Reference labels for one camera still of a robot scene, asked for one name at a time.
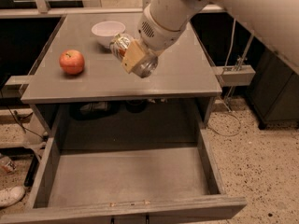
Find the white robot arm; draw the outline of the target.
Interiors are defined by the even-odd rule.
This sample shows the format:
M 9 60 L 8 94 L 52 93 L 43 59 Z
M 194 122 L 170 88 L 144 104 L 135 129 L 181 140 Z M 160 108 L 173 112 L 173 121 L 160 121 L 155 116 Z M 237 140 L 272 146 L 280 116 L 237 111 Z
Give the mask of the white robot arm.
M 206 6 L 220 7 L 293 71 L 299 69 L 299 0 L 151 0 L 121 61 L 123 68 L 147 77 L 157 57 L 184 32 L 191 17 Z

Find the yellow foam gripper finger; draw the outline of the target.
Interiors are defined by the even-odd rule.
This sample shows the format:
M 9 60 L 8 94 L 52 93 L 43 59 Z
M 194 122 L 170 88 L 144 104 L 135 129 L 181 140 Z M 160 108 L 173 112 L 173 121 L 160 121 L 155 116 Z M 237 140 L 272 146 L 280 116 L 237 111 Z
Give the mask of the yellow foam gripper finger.
M 147 51 L 139 44 L 137 40 L 133 40 L 124 53 L 121 65 L 127 73 L 131 73 L 141 62 L 146 59 L 146 57 Z

